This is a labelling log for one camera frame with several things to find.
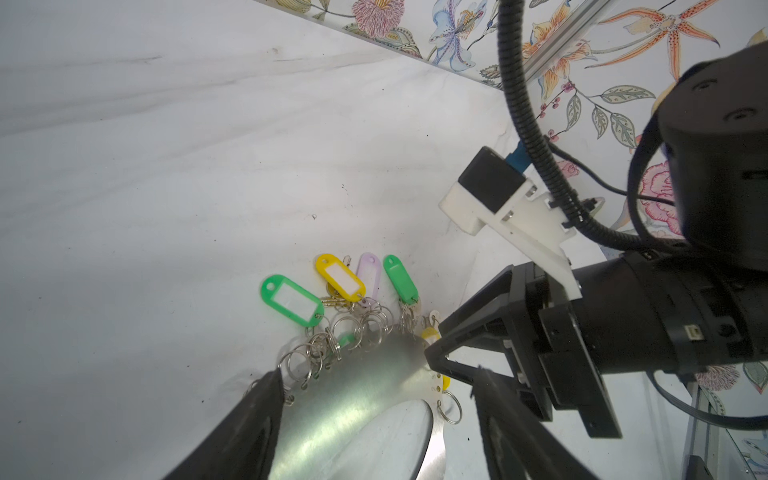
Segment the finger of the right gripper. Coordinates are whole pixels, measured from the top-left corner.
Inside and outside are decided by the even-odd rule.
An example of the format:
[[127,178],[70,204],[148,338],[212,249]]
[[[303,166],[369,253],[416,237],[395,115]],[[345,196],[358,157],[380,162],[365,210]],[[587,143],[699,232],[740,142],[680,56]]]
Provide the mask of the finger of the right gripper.
[[511,318],[509,294],[514,266],[509,265],[464,302],[438,327],[441,338],[424,352],[428,366],[435,372],[465,384],[473,384],[479,366],[470,366],[448,355],[460,348],[475,348],[501,353],[511,367],[519,370],[505,320]]

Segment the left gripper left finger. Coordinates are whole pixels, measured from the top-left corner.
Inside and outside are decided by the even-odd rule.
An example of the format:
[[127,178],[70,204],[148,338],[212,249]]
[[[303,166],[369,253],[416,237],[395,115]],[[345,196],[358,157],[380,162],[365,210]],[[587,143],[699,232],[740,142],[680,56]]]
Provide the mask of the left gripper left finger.
[[278,441],[285,395],[282,374],[256,380],[235,408],[168,479],[266,479]]

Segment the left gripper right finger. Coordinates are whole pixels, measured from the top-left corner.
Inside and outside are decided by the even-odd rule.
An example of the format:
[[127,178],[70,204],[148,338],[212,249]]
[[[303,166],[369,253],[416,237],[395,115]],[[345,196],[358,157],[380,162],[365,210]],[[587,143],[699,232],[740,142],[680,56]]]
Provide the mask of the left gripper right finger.
[[519,400],[511,379],[487,369],[474,375],[483,450],[492,479],[593,479]]

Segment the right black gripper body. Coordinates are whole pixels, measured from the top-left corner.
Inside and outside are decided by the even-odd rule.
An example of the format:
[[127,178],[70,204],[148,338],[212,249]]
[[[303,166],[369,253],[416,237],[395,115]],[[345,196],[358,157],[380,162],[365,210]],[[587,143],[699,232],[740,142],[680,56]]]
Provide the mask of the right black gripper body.
[[591,438],[620,438],[613,405],[579,330],[577,301],[565,299],[554,282],[532,263],[510,266],[503,319],[523,378],[521,394],[537,419],[554,420],[556,411],[573,411]]

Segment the yellow key tag front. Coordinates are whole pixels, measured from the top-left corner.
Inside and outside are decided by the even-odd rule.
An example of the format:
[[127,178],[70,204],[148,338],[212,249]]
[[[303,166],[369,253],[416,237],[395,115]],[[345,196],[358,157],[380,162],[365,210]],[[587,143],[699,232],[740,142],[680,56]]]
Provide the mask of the yellow key tag front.
[[[423,329],[420,336],[427,343],[428,346],[434,344],[437,340],[440,339],[440,333],[434,327],[427,327]],[[442,379],[442,390],[443,391],[448,390],[451,379],[442,374],[440,374],[439,377]]]

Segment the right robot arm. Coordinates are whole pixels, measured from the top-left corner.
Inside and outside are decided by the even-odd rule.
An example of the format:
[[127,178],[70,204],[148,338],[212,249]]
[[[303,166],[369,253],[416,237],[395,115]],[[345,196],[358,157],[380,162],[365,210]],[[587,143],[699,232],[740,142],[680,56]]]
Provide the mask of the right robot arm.
[[573,269],[562,242],[584,230],[584,203],[538,194],[524,166],[482,148],[441,202],[463,231],[489,227],[527,256],[502,270],[441,325],[429,366],[473,384],[462,347],[503,353],[501,383],[535,417],[574,410],[593,438],[617,438],[603,376],[678,376],[767,357],[767,47],[690,68],[651,117],[634,152],[627,206],[637,219],[649,161],[669,165],[680,233],[598,243],[619,258]]

